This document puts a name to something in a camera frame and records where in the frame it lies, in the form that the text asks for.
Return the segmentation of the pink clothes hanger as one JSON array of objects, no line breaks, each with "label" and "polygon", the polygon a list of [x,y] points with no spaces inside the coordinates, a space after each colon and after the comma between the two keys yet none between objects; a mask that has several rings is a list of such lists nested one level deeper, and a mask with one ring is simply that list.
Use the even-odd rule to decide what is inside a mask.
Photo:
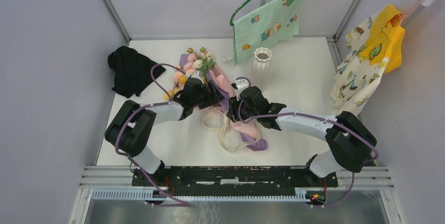
[{"label": "pink clothes hanger", "polygon": [[400,23],[399,25],[402,26],[402,23],[404,22],[404,20],[423,2],[424,0],[418,0],[417,2],[415,2],[414,5],[412,5],[402,16],[400,19]]}]

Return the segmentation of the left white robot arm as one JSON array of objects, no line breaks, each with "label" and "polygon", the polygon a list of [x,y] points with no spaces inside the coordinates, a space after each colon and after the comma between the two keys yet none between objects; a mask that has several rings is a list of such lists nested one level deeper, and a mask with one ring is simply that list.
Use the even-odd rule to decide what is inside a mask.
[{"label": "left white robot arm", "polygon": [[147,105],[133,100],[125,101],[106,129],[104,138],[119,155],[127,157],[145,172],[147,182],[158,186],[164,181],[165,172],[161,169],[163,161],[147,147],[153,126],[184,120],[195,108],[205,109],[224,99],[214,82],[204,83],[190,77],[171,101]]}]

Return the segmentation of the green cartoon print towel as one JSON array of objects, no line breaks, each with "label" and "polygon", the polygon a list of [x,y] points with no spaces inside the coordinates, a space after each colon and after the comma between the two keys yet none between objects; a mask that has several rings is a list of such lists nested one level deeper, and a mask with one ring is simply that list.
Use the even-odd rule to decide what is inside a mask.
[{"label": "green cartoon print towel", "polygon": [[272,0],[234,22],[234,65],[299,34],[303,0]]}]

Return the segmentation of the pink purple flower bouquet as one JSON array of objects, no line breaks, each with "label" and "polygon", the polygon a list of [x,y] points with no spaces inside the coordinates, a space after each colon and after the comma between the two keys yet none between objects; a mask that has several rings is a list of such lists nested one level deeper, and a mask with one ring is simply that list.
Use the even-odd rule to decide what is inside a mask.
[{"label": "pink purple flower bouquet", "polygon": [[[218,91],[224,98],[205,108],[206,113],[201,118],[201,125],[208,131],[218,133],[220,145],[228,152],[235,152],[241,148],[249,148],[254,152],[265,151],[268,143],[262,138],[260,127],[257,123],[244,124],[235,122],[227,116],[229,112],[229,99],[236,95],[235,89],[231,86],[229,79],[221,70],[213,58],[213,55],[204,47],[198,51],[188,48],[187,53],[181,55],[179,65],[181,71],[176,71],[173,76],[173,88],[164,92],[165,101],[169,101],[185,88],[186,80],[192,74],[198,73],[204,84],[209,88]],[[237,131],[241,137],[241,142],[235,147],[226,145],[226,133],[229,129]]]}]

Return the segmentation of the black cloth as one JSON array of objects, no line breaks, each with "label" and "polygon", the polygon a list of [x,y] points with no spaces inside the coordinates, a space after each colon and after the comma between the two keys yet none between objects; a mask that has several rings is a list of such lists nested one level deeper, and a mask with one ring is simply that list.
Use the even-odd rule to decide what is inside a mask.
[{"label": "black cloth", "polygon": [[133,48],[121,46],[107,57],[108,66],[114,71],[112,90],[126,98],[141,93],[160,77],[166,69],[156,67],[155,61]]}]

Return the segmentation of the small circuit board with LED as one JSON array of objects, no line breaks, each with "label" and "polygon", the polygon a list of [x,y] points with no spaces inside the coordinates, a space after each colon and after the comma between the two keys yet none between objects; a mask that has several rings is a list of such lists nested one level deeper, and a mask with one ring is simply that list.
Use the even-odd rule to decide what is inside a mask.
[{"label": "small circuit board with LED", "polygon": [[320,200],[319,195],[315,194],[310,197],[310,204],[312,205],[323,205],[324,201]]}]

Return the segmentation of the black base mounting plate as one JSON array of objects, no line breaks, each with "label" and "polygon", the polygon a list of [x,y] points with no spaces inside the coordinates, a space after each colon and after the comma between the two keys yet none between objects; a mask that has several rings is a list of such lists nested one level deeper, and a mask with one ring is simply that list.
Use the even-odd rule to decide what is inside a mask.
[{"label": "black base mounting plate", "polygon": [[337,187],[335,173],[319,178],[303,166],[166,166],[151,175],[174,196],[294,196],[295,189]]}]

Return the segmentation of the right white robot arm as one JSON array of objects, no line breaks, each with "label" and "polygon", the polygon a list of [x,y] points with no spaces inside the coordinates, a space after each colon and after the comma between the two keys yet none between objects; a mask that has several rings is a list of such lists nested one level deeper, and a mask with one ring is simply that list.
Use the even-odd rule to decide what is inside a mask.
[{"label": "right white robot arm", "polygon": [[378,157],[377,140],[352,113],[313,115],[299,112],[282,103],[271,103],[258,87],[247,87],[229,98],[227,116],[236,122],[256,121],[267,129],[291,131],[318,138],[329,150],[310,158],[303,172],[309,186],[341,169],[361,172],[367,162]]}]

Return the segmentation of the yellow cartoon print shirt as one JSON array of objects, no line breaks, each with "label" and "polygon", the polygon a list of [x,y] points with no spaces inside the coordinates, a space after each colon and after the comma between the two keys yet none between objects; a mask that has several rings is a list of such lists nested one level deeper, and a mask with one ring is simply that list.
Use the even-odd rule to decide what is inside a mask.
[{"label": "yellow cartoon print shirt", "polygon": [[402,12],[389,4],[347,34],[349,53],[334,76],[329,97],[332,109],[359,115],[383,75],[401,66],[405,36],[401,20]]}]

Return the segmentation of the white ribbed vase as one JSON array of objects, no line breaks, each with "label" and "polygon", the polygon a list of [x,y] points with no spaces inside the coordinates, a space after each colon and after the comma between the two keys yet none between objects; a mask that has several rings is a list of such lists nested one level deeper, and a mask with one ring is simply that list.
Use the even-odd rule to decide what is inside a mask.
[{"label": "white ribbed vase", "polygon": [[272,52],[268,48],[257,48],[254,52],[251,75],[252,84],[263,89],[270,78]]}]

